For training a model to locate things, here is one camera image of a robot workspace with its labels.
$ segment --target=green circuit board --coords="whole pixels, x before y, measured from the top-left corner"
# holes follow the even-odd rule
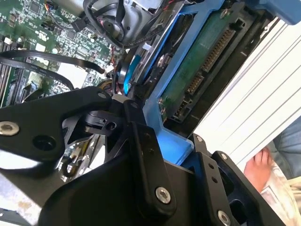
[[[112,55],[114,55],[115,61],[119,60],[122,51],[115,49],[112,52],[111,44],[91,29],[85,28],[76,33],[57,27],[48,15],[44,3],[44,0],[0,0],[0,35],[6,38],[0,41],[0,52],[12,50],[13,48],[9,46],[10,43],[17,43],[18,48],[85,59],[102,68],[108,66]],[[56,20],[66,27],[70,27],[70,23],[77,19],[76,16],[61,7],[51,12]],[[39,58],[26,60],[54,72],[59,72],[61,66],[58,62]],[[22,89],[29,83],[35,85],[34,90],[43,89],[45,96],[66,90],[57,82],[42,78],[40,75],[27,70],[7,69],[2,66],[0,71],[2,73],[5,71],[7,74],[6,80],[0,81],[1,106],[12,104],[10,98],[13,95],[13,89],[16,89],[16,82],[20,82],[20,77],[22,78],[22,84],[18,84],[20,98]],[[97,85],[106,79],[104,75],[93,70],[83,69],[83,74],[86,77],[82,87]]]
[[[182,110],[185,104],[184,92],[193,94],[195,89],[203,81],[203,71],[208,71],[214,64],[226,42],[218,37],[224,32],[229,21],[229,16],[221,18],[221,10],[213,12],[195,42],[188,51],[186,57],[176,71],[161,96],[159,107],[161,109],[162,120],[173,117]],[[226,31],[228,39],[231,32]]]

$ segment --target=black metal bracket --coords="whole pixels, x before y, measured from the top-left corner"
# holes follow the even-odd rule
[[[0,136],[0,168],[43,175],[52,172],[80,117],[110,104],[107,93],[89,87],[0,109],[0,121],[19,128],[13,136]]]
[[[182,166],[195,173],[201,222],[205,220],[210,225],[221,226],[228,222],[232,226],[238,226],[231,213],[226,192],[221,189],[223,183],[216,161],[208,156],[206,144],[200,136],[193,134],[193,141],[195,150]],[[221,221],[221,215],[225,218],[225,224]]]

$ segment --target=person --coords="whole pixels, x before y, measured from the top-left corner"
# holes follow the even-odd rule
[[[301,117],[247,162],[244,175],[287,226],[301,225]]]

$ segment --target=black cable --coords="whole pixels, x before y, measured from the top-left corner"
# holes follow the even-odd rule
[[[162,26],[158,26],[157,28],[155,28],[152,32],[150,32],[149,35],[147,35],[144,38],[141,38],[139,40],[133,41],[131,43],[128,44],[123,44],[120,41],[116,40],[115,38],[112,37],[112,35],[101,25],[98,23],[97,18],[93,15],[92,12],[92,6],[94,5],[94,3],[96,3],[98,0],[84,0],[83,3],[83,8],[84,11],[86,13],[87,18],[89,19],[91,25],[106,39],[108,39],[108,41],[114,45],[117,48],[120,49],[127,49],[127,48],[134,48],[136,46],[139,46],[140,44],[142,44],[143,42],[147,41],[148,39],[151,39],[153,37],[155,37],[156,35],[160,34],[161,32],[163,32],[163,27]]]
[[[147,22],[144,27],[140,31],[140,35],[144,36],[150,30],[150,28],[154,25],[160,14],[163,12],[163,7],[168,3],[168,0],[163,0],[162,4],[159,6],[159,9],[155,13],[154,17]]]
[[[93,69],[101,74],[105,72],[105,70],[99,67],[98,65],[86,60],[81,60],[81,59],[76,59],[68,56],[61,56],[61,55],[56,55],[51,53],[43,53],[35,50],[12,50],[12,51],[2,52],[0,53],[0,64],[33,71],[35,73],[41,74],[45,77],[51,78],[53,80],[62,83],[63,85],[67,86],[70,90],[74,89],[73,84],[67,78],[63,77],[62,75],[56,72],[46,70],[44,68],[41,68],[39,66],[30,63],[12,60],[12,58],[26,58],[26,57],[40,57],[47,60],[77,65],[80,67]]]
[[[112,80],[113,94],[117,94],[117,87],[116,87],[117,79],[118,79],[117,72],[115,72],[114,75],[113,75],[113,80]]]
[[[25,57],[40,57],[46,60],[52,60],[52,61],[57,61],[57,62],[62,62],[66,64],[71,64],[71,65],[77,65],[80,67],[85,67],[89,69],[93,69],[97,71],[100,74],[103,74],[105,70],[98,66],[95,63],[92,63],[87,60],[81,60],[73,57],[68,57],[68,56],[61,56],[57,54],[52,54],[52,53],[44,53],[44,52],[39,52],[36,50],[11,50],[11,51],[6,51],[0,53],[1,57],[6,57],[6,58],[25,58]]]
[[[53,80],[56,80],[60,83],[62,83],[63,85],[65,85],[66,87],[68,87],[70,90],[74,89],[73,84],[65,77],[63,77],[62,75],[46,70],[44,68],[41,68],[37,65],[33,65],[30,63],[26,63],[26,62],[22,62],[22,61],[17,61],[17,60],[12,60],[12,59],[8,59],[5,58],[3,56],[0,56],[0,64],[9,66],[9,67],[16,67],[16,68],[21,68],[21,69],[26,69],[38,74],[41,74],[45,77],[51,78]]]

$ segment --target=wire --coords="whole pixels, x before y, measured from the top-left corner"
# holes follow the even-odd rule
[[[68,31],[74,31],[74,28],[73,27],[65,27],[63,25],[61,25],[57,20],[56,18],[52,15],[52,13],[50,12],[50,9],[49,9],[49,6],[47,4],[44,4],[45,6],[45,9],[47,11],[47,13],[49,14],[49,16],[51,17],[52,21],[61,29],[63,30],[68,30]]]
[[[114,75],[113,75],[113,80],[112,80],[112,91],[113,91],[113,94],[117,94],[117,73],[115,72]]]
[[[174,0],[170,0],[170,1],[168,2],[168,4],[164,7],[163,11],[166,11],[166,10],[168,9],[169,5],[170,5],[171,3],[173,3],[173,2],[174,2]]]
[[[40,57],[46,60],[52,60],[52,61],[66,63],[66,64],[77,65],[79,67],[93,69],[100,74],[103,74],[105,72],[103,68],[87,60],[81,60],[73,57],[61,56],[52,53],[44,53],[36,50],[11,50],[11,51],[0,53],[0,56],[6,58]]]
[[[92,62],[86,61],[86,60],[76,59],[76,58],[72,58],[72,57],[68,57],[68,56],[60,56],[60,55],[51,54],[51,53],[43,53],[43,52],[39,52],[39,51],[35,51],[35,50],[12,50],[12,51],[2,52],[2,53],[0,53],[0,64],[10,66],[10,67],[26,69],[26,70],[41,74],[45,77],[51,78],[53,80],[56,80],[56,81],[62,83],[63,85],[67,86],[70,90],[74,89],[73,84],[67,78],[63,77],[62,75],[60,75],[56,72],[46,70],[42,67],[39,67],[39,66],[36,66],[36,65],[33,65],[30,63],[12,59],[12,58],[26,58],[26,57],[40,57],[40,58],[47,59],[47,60],[77,65],[80,67],[93,69],[101,74],[103,74],[105,72],[105,70],[102,69],[101,67],[99,67],[98,65],[96,65]]]
[[[120,48],[120,49],[127,49],[127,48],[135,48],[140,44],[144,43],[145,41],[155,37],[156,35],[163,32],[163,27],[158,26],[149,35],[144,38],[138,39],[136,41],[123,44],[122,42],[116,40],[112,37],[112,35],[98,22],[97,18],[93,15],[92,6],[98,0],[84,0],[83,8],[86,13],[88,20],[90,21],[91,25],[104,37],[106,38],[113,46]]]
[[[26,63],[26,62],[22,62],[22,61],[8,59],[8,58],[2,57],[2,56],[0,56],[0,64],[6,65],[9,67],[26,69],[26,70],[41,74],[45,77],[59,81],[60,83],[62,83],[66,87],[68,87],[70,90],[74,89],[73,84],[67,78],[63,77],[62,75],[60,75],[58,73],[46,70],[39,66],[36,66],[36,65],[33,65],[30,63]]]

